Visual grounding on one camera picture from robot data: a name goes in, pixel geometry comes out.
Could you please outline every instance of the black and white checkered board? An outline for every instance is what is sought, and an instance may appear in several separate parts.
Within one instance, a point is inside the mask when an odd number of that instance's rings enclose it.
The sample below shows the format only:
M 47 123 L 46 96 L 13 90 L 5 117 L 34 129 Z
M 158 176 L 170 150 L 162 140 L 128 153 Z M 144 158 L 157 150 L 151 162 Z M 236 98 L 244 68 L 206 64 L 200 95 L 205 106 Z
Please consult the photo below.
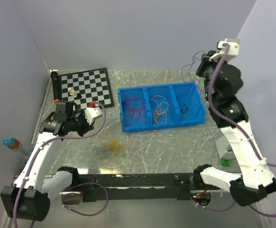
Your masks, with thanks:
M 114 106 L 110 90 L 110 82 L 106 68 L 82 71 L 68 75 L 61 75 L 62 100 L 75 101 L 78 109 L 85 109 L 90 102 L 98 101 L 104 107 Z M 76 100 L 69 94 L 68 88 L 73 88 L 80 93 L 82 98 Z

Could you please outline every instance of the purple cable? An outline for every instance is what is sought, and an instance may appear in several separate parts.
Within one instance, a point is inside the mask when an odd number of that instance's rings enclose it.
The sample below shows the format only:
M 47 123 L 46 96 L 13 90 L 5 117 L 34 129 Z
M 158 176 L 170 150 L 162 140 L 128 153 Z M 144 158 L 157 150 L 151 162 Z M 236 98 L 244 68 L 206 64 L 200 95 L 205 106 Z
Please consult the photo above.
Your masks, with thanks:
M 71 187 L 71 188 L 69 188 L 69 189 L 73 189 L 73 188 L 80 187 L 80 186 L 84 186 L 84 185 L 88 185 L 88 184 L 98 185 L 99 187 L 101 187 L 101 188 L 104 189 L 104 191 L 105 191 L 105 193 L 106 193 L 106 200 L 105 200 L 105 204 L 104 204 L 104 206 L 103 206 L 103 208 L 102 208 L 101 210 L 99 210 L 98 212 L 96 212 L 96 213 L 94 213 L 94 214 L 84 214 L 84 213 L 78 212 L 78 211 L 76 211 L 76 210 L 74 210 L 74 209 L 72 209 L 72 208 L 66 206 L 66 205 L 63 203 L 63 199 L 64 199 L 65 196 L 71 196 L 71 195 L 73 195 L 73 196 L 81 196 L 81 194 L 79 194 L 79 193 L 67 193 L 67 194 L 65 194 L 63 197 L 61 197 L 61 203 L 62 203 L 63 207 L 66 208 L 66 209 L 68 209 L 68 210 L 71 210 L 72 212 L 75 212 L 75 213 L 77 213 L 77 214 L 79 214 L 79 215 L 83 215 L 83 216 L 94 216 L 94 215 L 99 215 L 101 212 L 103 212 L 103 210 L 106 208 L 106 206 L 107 206 L 108 203 L 109 203 L 109 194 L 108 194 L 108 191 L 105 189 L 104 186 L 102 186 L 102 185 L 100 185 L 100 184 L 98 184 L 98 183 L 88 182 L 88 183 L 84 183 L 84 184 L 79 184 L 79 185 L 74 186 L 74 187 Z
M 102 128 L 104 127 L 105 121 L 106 121 L 106 112 L 105 112 L 105 108 L 104 108 L 104 106 L 103 106 L 102 104 L 100 104 L 99 102 L 94 102 L 94 103 L 95 103 L 95 104 L 98 104 L 98 105 L 102 108 L 103 113 L 104 113 L 104 115 L 103 115 L 104 120 L 103 120 L 102 125 L 100 126 L 100 129 L 99 129 L 96 133 L 91 134 L 91 135 L 88 135 L 88 136 L 84 136 L 84 137 L 80 137 L 80 136 L 77 136 L 77 137 L 64 136 L 64 137 L 56 137 L 56 138 L 47 140 L 46 142 L 44 142 L 44 143 L 37 149 L 36 153 L 34 154 L 34 156 L 33 156 L 33 158 L 32 158 L 32 161 L 31 161 L 31 163 L 30 163 L 29 166 L 28 166 L 28 170 L 27 170 L 27 172 L 26 172 L 26 174 L 25 174 L 25 177 L 28 177 L 28 176 L 29 176 L 29 174 L 30 174 L 30 172 L 31 172 L 31 170 L 32 170 L 32 168 L 33 168 L 33 165 L 34 165 L 34 163 L 35 163 L 35 160 L 36 160 L 38 154 L 39 154 L 40 151 L 41 151 L 40 148 L 43 148 L 43 147 L 44 147 L 45 145 L 47 145 L 48 143 L 50 143 L 50 142 L 52 142 L 52 141 L 54 141 L 54 140 L 58 140 L 58 139 L 87 139 L 87 138 L 91 138 L 91 137 L 95 136 L 96 134 L 98 134 L 98 133 L 102 130 Z M 18 194 L 17 194 L 17 196 L 16 196 L 15 205 L 14 205 L 14 211 L 13 211 L 13 223 L 14 223 L 14 228 L 18 228 L 18 224 L 17 224 L 17 209 L 18 209 L 18 203 L 19 203 L 19 199 L 20 199 L 21 193 L 22 193 L 22 191 L 23 191 L 23 189 L 24 189 L 24 186 L 25 186 L 26 182 L 27 182 L 27 180 L 26 180 L 26 179 L 23 179 L 23 182 L 22 182 L 22 184 L 21 184 L 21 186 L 20 186 L 20 189 L 19 189 L 19 191 L 18 191 Z
M 216 211 L 216 212 L 224 212 L 224 211 L 227 211 L 227 210 L 230 210 L 232 209 L 234 206 L 235 206 L 236 202 L 233 201 L 231 205 L 229 205 L 227 208 L 225 209 L 214 209 L 214 208 L 206 208 L 206 207 L 203 207 L 201 206 L 200 204 L 196 203 L 195 205 L 202 208 L 202 209 L 206 209 L 206 210 L 211 210 L 211 211 Z
M 273 215 L 266 214 L 266 213 L 260 212 L 259 210 L 253 208 L 251 205 L 249 205 L 249 207 L 250 207 L 253 211 L 255 211 L 256 213 L 258 213 L 259 215 L 262 215 L 262 216 L 265 216 L 265 217 L 269 217 L 269 218 L 276 218 L 276 214 L 273 214 Z
M 216 78 L 217 78 L 217 76 L 218 76 L 218 72 L 220 71 L 221 66 L 222 66 L 222 64 L 223 64 L 223 62 L 224 62 L 224 60 L 225 60 L 225 57 L 226 57 L 226 55 L 228 54 L 228 52 L 229 52 L 229 50 L 230 50 L 230 45 L 229 45 L 228 43 L 224 43 L 223 46 L 226 47 L 226 51 L 225 51 L 224 55 L 220 58 L 220 60 L 219 60 L 219 62 L 218 62 L 218 64 L 217 64 L 217 66 L 216 66 L 216 68 L 215 68 L 215 70 L 214 70 L 214 73 L 213 73 L 213 76 L 212 76 L 212 79 L 211 79 L 211 82 L 210 82 L 209 91 L 208 91 L 208 94 L 209 94 L 209 95 L 212 94 L 212 90 L 213 90 L 213 88 L 214 88 L 214 84 L 215 84 Z M 232 121 L 231 119 L 227 118 L 226 116 L 222 115 L 221 113 L 219 113 L 219 112 L 215 109 L 215 107 L 214 107 L 214 105 L 213 105 L 213 101 L 212 101 L 212 96 L 211 96 L 211 95 L 208 96 L 208 98 L 209 98 L 210 108 L 212 109 L 212 111 L 213 111 L 216 115 L 218 115 L 221 119 L 224 119 L 225 121 L 228 121 L 230 124 L 232 124 L 232 125 L 234 125 L 235 127 L 237 127 L 237 128 L 244 134 L 244 136 L 248 139 L 248 141 L 249 141 L 249 143 L 251 144 L 251 146 L 252 146 L 252 148 L 253 148 L 253 150 L 254 150 L 256 156 L 258 157 L 259 160 L 261 160 L 262 158 L 260 157 L 260 155 L 259 155 L 259 153 L 258 153 L 258 151 L 257 151 L 257 149 L 256 149 L 256 147 L 255 147 L 255 145 L 254 145 L 254 143 L 252 142 L 252 140 L 249 140 L 250 137 L 249 137 L 249 135 L 245 132 L 245 130 L 244 130 L 242 127 L 240 127 L 236 122 L 234 122 L 234 121 Z M 267 163 L 267 165 L 276 167 L 276 164 Z M 256 210 L 256 209 L 253 208 L 252 206 L 249 206 L 249 207 L 250 207 L 251 209 L 253 209 L 255 212 L 257 212 L 258 214 L 260 214 L 260 215 L 263 215 L 263 216 L 266 216 L 266 217 L 276 218 L 276 214 L 274 214 L 274 215 L 265 214 L 265 213 L 262 213 L 262 212 Z

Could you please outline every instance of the purple hose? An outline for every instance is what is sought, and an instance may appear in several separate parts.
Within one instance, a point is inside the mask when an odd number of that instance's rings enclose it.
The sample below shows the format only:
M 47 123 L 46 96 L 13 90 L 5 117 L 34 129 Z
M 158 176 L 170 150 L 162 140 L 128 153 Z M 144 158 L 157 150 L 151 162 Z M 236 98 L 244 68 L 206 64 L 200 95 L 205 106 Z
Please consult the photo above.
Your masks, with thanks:
M 235 206 L 236 202 L 233 201 L 231 205 L 229 205 L 227 208 L 225 209 L 214 209 L 214 208 L 206 208 L 206 207 L 203 207 L 201 206 L 200 204 L 196 203 L 195 205 L 202 208 L 202 209 L 206 209 L 206 210 L 211 210 L 211 211 L 216 211 L 216 212 L 224 212 L 224 211 L 227 211 L 227 210 L 230 210 L 232 209 L 234 206 Z
M 228 43 L 224 43 L 223 46 L 226 47 L 226 51 L 224 53 L 224 55 L 220 58 L 215 70 L 214 70 L 214 73 L 213 73 L 213 76 L 212 76 L 212 79 L 211 79 L 211 82 L 210 82 L 210 87 L 209 87 L 209 91 L 208 91 L 208 94 L 212 94 L 212 90 L 213 90 L 213 87 L 214 87 L 214 84 L 215 84 L 215 81 L 216 81 L 216 78 L 218 77 L 218 72 L 220 71 L 221 69 L 221 66 L 225 60 L 225 57 L 226 55 L 228 54 L 229 50 L 230 50 L 230 45 Z M 210 108 L 212 109 L 212 111 L 218 115 L 221 119 L 224 119 L 225 121 L 229 122 L 230 124 L 234 125 L 235 127 L 237 127 L 243 134 L 244 136 L 249 140 L 250 137 L 249 135 L 245 132 L 245 130 L 240 127 L 236 122 L 232 121 L 231 119 L 227 118 L 226 116 L 222 115 L 221 113 L 219 113 L 214 105 L 213 105 L 213 101 L 212 101 L 212 96 L 208 96 L 209 98 L 209 104 L 210 104 Z M 254 143 L 252 142 L 252 140 L 249 140 L 249 143 L 251 144 L 256 156 L 258 157 L 259 160 L 262 160 L 262 158 L 260 157 Z M 271 163 L 267 163 L 267 165 L 269 166 L 272 166 L 272 167 L 276 167 L 276 164 L 271 164 Z M 269 215 L 269 214 L 265 214 L 265 213 L 262 213 L 258 210 L 256 210 L 255 208 L 253 208 L 252 206 L 249 206 L 251 209 L 253 209 L 256 213 L 260 214 L 260 215 L 263 215 L 263 216 L 266 216 L 266 217 L 271 217 L 271 218 L 276 218 L 276 214 L 274 215 Z
M 72 212 L 75 212 L 75 213 L 77 213 L 77 214 L 79 214 L 79 215 L 83 215 L 83 216 L 95 216 L 95 215 L 99 215 L 101 212 L 103 212 L 103 210 L 106 208 L 106 206 L 107 206 L 108 203 L 109 203 L 109 194 L 108 194 L 108 191 L 105 189 L 104 186 L 102 186 L 102 185 L 100 185 L 100 184 L 98 184 L 98 183 L 89 182 L 89 183 L 79 184 L 79 185 L 74 186 L 74 187 L 71 187 L 71 188 L 69 188 L 69 189 L 77 188 L 77 187 L 84 186 L 84 185 L 88 185 L 88 184 L 98 185 L 99 187 L 101 187 L 101 188 L 104 189 L 105 194 L 106 194 L 106 200 L 105 200 L 105 204 L 104 204 L 104 206 L 102 207 L 101 210 L 99 210 L 98 212 L 96 212 L 96 213 L 94 213 L 94 214 L 84 214 L 84 213 L 78 212 L 78 211 L 76 211 L 76 210 L 74 210 L 74 209 L 72 209 L 72 208 L 66 206 L 66 205 L 63 203 L 63 199 L 64 199 L 65 196 L 72 196 L 72 195 L 73 195 L 73 196 L 81 196 L 81 194 L 79 194 L 79 193 L 67 193 L 67 194 L 65 194 L 63 197 L 61 197 L 61 203 L 62 203 L 63 207 L 65 207 L 66 209 L 71 210 Z
M 33 158 L 32 158 L 32 161 L 31 163 L 29 164 L 28 166 L 28 170 L 25 174 L 25 177 L 28 177 L 32 168 L 33 168 L 33 165 L 35 163 L 35 160 L 38 156 L 38 154 L 40 153 L 41 149 L 40 148 L 43 148 L 45 145 L 47 145 L 48 143 L 54 141 L 54 140 L 58 140 L 58 139 L 87 139 L 87 138 L 91 138 L 93 136 L 95 136 L 96 134 L 98 134 L 102 128 L 104 127 L 105 125 L 105 121 L 106 121 L 106 112 L 105 112 L 105 108 L 102 104 L 100 104 L 99 102 L 94 102 L 95 104 L 98 104 L 100 105 L 100 107 L 102 108 L 103 110 L 103 117 L 104 117 L 104 120 L 103 120 L 103 123 L 102 125 L 100 126 L 100 129 L 96 132 L 96 133 L 93 133 L 91 135 L 88 135 L 88 136 L 84 136 L 84 137 L 80 137 L 80 136 L 77 136 L 77 137 L 71 137 L 71 136 L 64 136 L 64 137 L 56 137 L 56 138 L 53 138 L 53 139 L 50 139 L 50 140 L 47 140 L 46 142 L 44 142 L 36 151 L 36 153 L 34 154 Z M 17 224 L 17 209 L 18 209 L 18 203 L 19 203 L 19 199 L 20 199 L 20 196 L 21 196 L 21 193 L 24 189 L 24 186 L 26 184 L 27 180 L 26 179 L 23 179 L 23 182 L 20 186 L 20 189 L 18 191 L 18 194 L 16 196 L 16 200 L 15 200 L 15 205 L 14 205 L 14 211 L 13 211 L 13 223 L 14 223 L 14 228 L 18 228 L 18 224 Z

